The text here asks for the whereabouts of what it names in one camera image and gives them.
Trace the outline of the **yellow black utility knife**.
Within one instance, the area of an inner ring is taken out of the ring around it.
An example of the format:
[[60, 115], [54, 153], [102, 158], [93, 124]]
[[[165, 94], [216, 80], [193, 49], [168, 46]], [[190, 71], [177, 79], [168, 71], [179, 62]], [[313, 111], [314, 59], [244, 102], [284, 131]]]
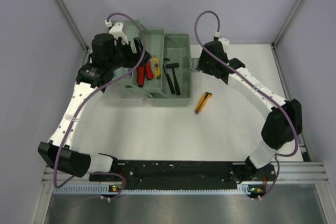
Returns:
[[205, 92], [203, 93], [202, 97], [200, 98], [195, 110], [194, 110], [194, 113], [195, 114], [199, 114], [202, 110], [202, 108], [204, 107], [204, 105], [206, 104], [207, 100], [212, 96], [212, 93], [209, 93], [209, 92]]

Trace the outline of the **red utility knife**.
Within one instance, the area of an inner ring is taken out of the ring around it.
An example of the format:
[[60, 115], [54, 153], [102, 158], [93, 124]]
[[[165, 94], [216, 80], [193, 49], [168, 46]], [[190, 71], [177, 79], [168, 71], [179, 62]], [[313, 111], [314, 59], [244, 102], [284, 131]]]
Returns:
[[145, 65], [145, 71], [146, 71], [146, 78], [148, 80], [152, 80], [154, 78], [154, 74], [151, 68], [151, 61], [149, 60]]
[[142, 88], [144, 86], [144, 81], [145, 81], [145, 67], [138, 66], [137, 67], [137, 84], [139, 88]]

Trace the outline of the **black hammer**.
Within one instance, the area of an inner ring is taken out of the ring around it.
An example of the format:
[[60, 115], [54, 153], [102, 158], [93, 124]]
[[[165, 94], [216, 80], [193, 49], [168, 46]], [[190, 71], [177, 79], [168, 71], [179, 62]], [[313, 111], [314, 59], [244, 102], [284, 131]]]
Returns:
[[179, 63], [170, 63], [170, 64], [167, 64], [166, 67], [172, 70], [173, 78], [174, 78], [175, 93], [176, 95], [180, 95], [181, 94], [180, 86], [178, 84], [178, 80], [177, 80], [176, 73], [175, 73], [175, 69], [179, 67]]
[[169, 59], [168, 58], [163, 58], [163, 71], [165, 73], [165, 76], [166, 76], [171, 94], [175, 94], [174, 85], [172, 83], [172, 80], [171, 80], [170, 75], [168, 74], [168, 71], [167, 71], [167, 68], [166, 68], [166, 64], [165, 64], [166, 61], [169, 61]]

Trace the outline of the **green translucent tool box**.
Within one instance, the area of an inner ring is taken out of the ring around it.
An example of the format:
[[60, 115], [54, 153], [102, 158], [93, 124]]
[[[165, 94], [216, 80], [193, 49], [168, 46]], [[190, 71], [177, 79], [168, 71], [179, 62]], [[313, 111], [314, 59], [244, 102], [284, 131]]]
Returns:
[[191, 57], [189, 35], [167, 34], [162, 29], [142, 31], [151, 58], [115, 83], [121, 98], [147, 97], [156, 107], [187, 106], [192, 96], [191, 73], [197, 62]]

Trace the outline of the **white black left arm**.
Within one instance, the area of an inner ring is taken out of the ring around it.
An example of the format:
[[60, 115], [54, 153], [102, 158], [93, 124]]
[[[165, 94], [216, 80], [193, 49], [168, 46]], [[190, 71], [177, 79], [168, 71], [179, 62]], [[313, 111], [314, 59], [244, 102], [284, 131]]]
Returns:
[[133, 42], [116, 33], [101, 33], [92, 40], [88, 61], [78, 70], [74, 91], [55, 132], [47, 142], [40, 142], [38, 153], [47, 166], [72, 177], [101, 172], [114, 180], [119, 168], [106, 154], [85, 154], [79, 151], [85, 124], [106, 88], [125, 78], [148, 58], [145, 36]]

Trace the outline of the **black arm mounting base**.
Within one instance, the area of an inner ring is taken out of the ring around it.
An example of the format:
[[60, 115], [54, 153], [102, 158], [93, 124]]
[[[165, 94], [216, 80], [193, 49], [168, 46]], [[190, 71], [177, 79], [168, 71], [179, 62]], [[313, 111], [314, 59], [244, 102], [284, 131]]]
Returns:
[[128, 190], [236, 189], [242, 182], [273, 181], [275, 168], [222, 161], [136, 161], [117, 160], [112, 173], [125, 178]]

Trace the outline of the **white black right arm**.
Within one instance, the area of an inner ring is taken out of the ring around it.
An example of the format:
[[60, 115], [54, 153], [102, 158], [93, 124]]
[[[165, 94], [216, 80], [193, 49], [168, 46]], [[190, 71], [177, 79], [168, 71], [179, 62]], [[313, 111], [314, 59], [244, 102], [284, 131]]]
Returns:
[[287, 100], [263, 85], [239, 59], [229, 59], [225, 38], [215, 38], [202, 47], [196, 70], [222, 80], [244, 96], [264, 117], [261, 141], [245, 160], [245, 174], [252, 180], [264, 174], [285, 144], [302, 132], [302, 106], [297, 99]]

